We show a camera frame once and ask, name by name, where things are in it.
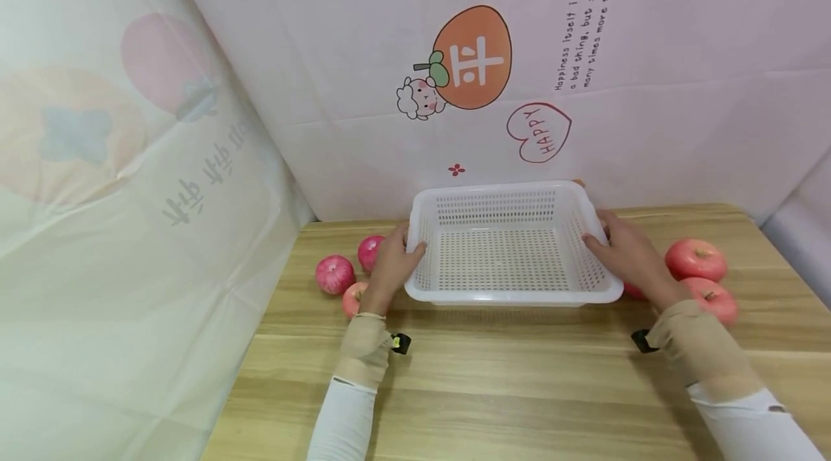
black buckle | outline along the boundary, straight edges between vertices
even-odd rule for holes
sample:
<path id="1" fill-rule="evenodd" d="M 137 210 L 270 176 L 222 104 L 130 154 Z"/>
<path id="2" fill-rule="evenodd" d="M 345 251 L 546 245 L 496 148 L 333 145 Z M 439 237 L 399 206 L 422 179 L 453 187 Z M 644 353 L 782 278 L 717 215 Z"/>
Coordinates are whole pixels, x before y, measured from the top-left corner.
<path id="1" fill-rule="evenodd" d="M 646 341 L 646 335 L 649 334 L 649 330 L 637 330 L 635 331 L 630 337 L 632 337 L 632 342 L 635 342 L 635 346 L 638 347 L 638 350 L 641 353 L 654 353 L 658 351 L 657 348 L 654 348 L 649 345 L 649 342 Z"/>
<path id="2" fill-rule="evenodd" d="M 392 352 L 399 355 L 406 355 L 410 348 L 412 339 L 404 333 L 396 333 L 392 336 Z"/>

white sleeve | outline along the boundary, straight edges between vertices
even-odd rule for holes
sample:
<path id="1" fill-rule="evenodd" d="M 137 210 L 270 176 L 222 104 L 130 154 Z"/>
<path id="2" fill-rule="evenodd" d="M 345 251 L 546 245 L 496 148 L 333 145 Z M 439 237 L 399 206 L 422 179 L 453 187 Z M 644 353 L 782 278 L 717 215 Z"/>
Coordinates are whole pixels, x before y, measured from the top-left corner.
<path id="1" fill-rule="evenodd" d="M 365 461 L 376 391 L 332 378 L 307 461 Z"/>
<path id="2" fill-rule="evenodd" d="M 687 391 L 726 461 L 825 461 L 769 390 L 723 403 L 709 401 L 699 384 Z"/>

wooden table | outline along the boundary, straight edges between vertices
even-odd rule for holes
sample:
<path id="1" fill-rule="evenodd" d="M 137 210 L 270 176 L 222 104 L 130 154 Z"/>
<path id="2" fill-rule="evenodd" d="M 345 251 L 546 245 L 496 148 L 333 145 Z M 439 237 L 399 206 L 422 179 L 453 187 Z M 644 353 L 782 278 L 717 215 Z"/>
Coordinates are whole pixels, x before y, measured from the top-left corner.
<path id="1" fill-rule="evenodd" d="M 700 237 L 726 253 L 737 296 L 732 332 L 754 367 L 831 459 L 831 315 L 776 249 L 727 205 L 619 211 L 660 252 Z M 307 225 L 263 315 L 205 461 L 305 460 L 346 321 L 315 286 L 333 253 L 389 221 Z M 412 336 L 379 391 L 369 460 L 720 460 L 660 354 L 628 336 L 646 303 L 578 309 L 447 309 L 393 304 L 390 330 Z"/>

beige wrist brace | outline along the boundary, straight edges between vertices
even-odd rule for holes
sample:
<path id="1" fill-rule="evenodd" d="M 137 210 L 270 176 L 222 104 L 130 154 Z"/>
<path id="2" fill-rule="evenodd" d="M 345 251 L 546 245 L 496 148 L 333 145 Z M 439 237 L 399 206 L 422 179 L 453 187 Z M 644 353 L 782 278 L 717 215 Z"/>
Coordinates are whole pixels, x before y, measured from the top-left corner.
<path id="1" fill-rule="evenodd" d="M 383 317 L 358 313 L 343 336 L 334 378 L 377 390 L 387 372 L 392 345 Z"/>
<path id="2" fill-rule="evenodd" d="M 664 352 L 684 386 L 700 384 L 712 402 L 733 401 L 765 388 L 731 334 L 696 301 L 679 302 L 663 312 L 646 340 Z"/>

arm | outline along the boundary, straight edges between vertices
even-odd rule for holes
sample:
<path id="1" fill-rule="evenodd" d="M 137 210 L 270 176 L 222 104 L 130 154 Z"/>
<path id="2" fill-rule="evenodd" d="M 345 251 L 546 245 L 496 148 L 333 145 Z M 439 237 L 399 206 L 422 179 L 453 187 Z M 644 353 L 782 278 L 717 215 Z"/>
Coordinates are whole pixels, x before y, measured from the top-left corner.
<path id="1" fill-rule="evenodd" d="M 597 211 L 610 237 L 586 246 L 613 274 L 639 286 L 661 315 L 646 339 L 682 376 L 727 461 L 822 461 L 791 414 L 765 389 L 742 348 L 667 271 L 638 227 Z"/>
<path id="2" fill-rule="evenodd" d="M 308 461 L 366 459 L 375 397 L 392 350 L 387 308 L 426 251 L 421 243 L 413 253 L 406 253 L 406 229 L 406 225 L 400 225 L 381 244 L 375 270 L 361 299 L 361 312 L 343 336 L 338 366 L 312 432 Z"/>
<path id="3" fill-rule="evenodd" d="M 317 416 L 309 461 L 366 459 L 375 396 L 387 372 L 391 348 L 392 339 L 381 315 L 355 315 L 346 329 L 338 367 Z"/>
<path id="4" fill-rule="evenodd" d="M 822 461 L 765 388 L 731 334 L 695 301 L 674 304 L 647 336 L 684 380 L 727 461 Z"/>

